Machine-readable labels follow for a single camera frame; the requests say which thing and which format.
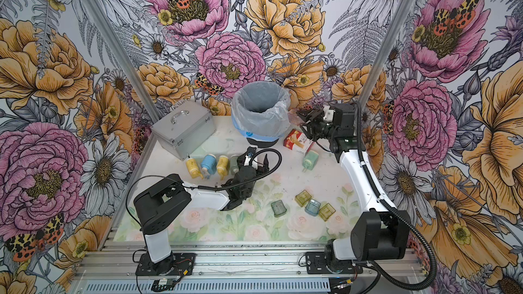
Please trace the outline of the dark green pencil sharpener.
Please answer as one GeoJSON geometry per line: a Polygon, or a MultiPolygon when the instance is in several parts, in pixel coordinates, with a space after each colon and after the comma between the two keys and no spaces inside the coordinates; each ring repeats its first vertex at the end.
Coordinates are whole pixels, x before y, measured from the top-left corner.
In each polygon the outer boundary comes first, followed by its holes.
{"type": "Polygon", "coordinates": [[[239,172],[238,155],[230,157],[230,174],[233,176],[239,172]]]}

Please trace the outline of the yellow pencil sharpener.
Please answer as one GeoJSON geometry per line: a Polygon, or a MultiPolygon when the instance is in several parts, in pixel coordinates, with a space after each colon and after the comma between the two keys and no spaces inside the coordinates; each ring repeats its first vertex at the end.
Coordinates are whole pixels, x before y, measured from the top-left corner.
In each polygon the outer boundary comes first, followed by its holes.
{"type": "Polygon", "coordinates": [[[189,172],[190,177],[192,177],[193,179],[194,178],[203,178],[203,174],[200,170],[200,166],[194,158],[189,157],[185,161],[185,165],[186,165],[187,171],[189,172]]]}
{"type": "Polygon", "coordinates": [[[230,170],[230,160],[228,156],[221,155],[217,161],[217,173],[220,176],[221,180],[224,180],[225,177],[229,174],[230,170]]]}

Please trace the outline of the mint green pencil sharpener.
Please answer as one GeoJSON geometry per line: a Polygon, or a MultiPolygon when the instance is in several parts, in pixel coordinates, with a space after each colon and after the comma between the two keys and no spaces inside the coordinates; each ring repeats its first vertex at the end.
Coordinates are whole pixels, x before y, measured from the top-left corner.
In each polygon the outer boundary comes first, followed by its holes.
{"type": "Polygon", "coordinates": [[[309,150],[302,160],[302,167],[305,170],[313,170],[316,166],[320,155],[314,150],[309,150]]]}

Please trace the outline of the blue pencil sharpener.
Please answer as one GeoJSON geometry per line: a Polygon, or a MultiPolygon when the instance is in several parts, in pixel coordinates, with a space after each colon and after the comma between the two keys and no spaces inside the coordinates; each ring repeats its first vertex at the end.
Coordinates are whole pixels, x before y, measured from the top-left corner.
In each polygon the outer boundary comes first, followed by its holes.
{"type": "Polygon", "coordinates": [[[217,172],[217,158],[215,155],[208,154],[201,162],[201,172],[205,179],[209,179],[217,172]]]}

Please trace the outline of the grey green shavings tray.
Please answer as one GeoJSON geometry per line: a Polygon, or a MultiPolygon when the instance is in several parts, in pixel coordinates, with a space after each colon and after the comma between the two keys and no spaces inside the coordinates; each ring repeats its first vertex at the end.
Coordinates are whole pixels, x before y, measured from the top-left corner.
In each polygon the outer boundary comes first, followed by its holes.
{"type": "Polygon", "coordinates": [[[282,200],[272,202],[271,208],[275,218],[279,218],[287,213],[287,208],[282,200]]]}

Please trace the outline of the yellow transparent shavings tray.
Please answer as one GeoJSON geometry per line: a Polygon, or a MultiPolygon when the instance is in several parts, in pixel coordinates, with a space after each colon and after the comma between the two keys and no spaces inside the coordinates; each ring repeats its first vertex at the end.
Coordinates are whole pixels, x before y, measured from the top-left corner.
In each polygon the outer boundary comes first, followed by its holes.
{"type": "Polygon", "coordinates": [[[312,195],[307,190],[303,190],[295,196],[295,201],[299,207],[305,207],[311,199],[312,195]]]}

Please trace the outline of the blue transparent shavings tray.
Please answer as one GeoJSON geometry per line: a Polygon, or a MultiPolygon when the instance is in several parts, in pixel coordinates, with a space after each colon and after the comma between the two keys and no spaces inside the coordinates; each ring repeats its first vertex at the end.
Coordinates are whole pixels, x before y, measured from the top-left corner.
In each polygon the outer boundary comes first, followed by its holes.
{"type": "Polygon", "coordinates": [[[311,216],[318,216],[320,209],[321,203],[315,199],[310,199],[305,206],[305,212],[311,216]]]}

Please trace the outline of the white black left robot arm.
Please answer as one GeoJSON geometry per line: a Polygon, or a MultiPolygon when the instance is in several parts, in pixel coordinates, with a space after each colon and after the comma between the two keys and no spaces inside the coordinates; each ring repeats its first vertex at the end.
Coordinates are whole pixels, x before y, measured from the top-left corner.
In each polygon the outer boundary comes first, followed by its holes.
{"type": "Polygon", "coordinates": [[[133,205],[147,252],[140,257],[136,275],[172,276],[179,272],[182,258],[176,258],[171,249],[168,227],[188,208],[231,211],[239,207],[251,197],[255,183],[281,165],[279,152],[274,168],[267,157],[257,160],[258,155],[268,152],[264,149],[240,156],[237,173],[221,187],[190,185],[178,174],[170,174],[138,194],[133,205]]]}

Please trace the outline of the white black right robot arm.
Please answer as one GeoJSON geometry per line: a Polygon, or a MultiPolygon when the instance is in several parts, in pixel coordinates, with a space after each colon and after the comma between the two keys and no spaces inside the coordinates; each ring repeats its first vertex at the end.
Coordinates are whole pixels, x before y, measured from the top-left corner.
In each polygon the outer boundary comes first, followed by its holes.
{"type": "Polygon", "coordinates": [[[394,203],[381,188],[366,152],[359,103],[334,103],[298,112],[310,140],[328,140],[329,150],[358,196],[361,214],[347,238],[329,240],[324,253],[307,253],[308,274],[356,274],[360,264],[400,260],[407,251],[411,219],[391,212],[394,203]]]}

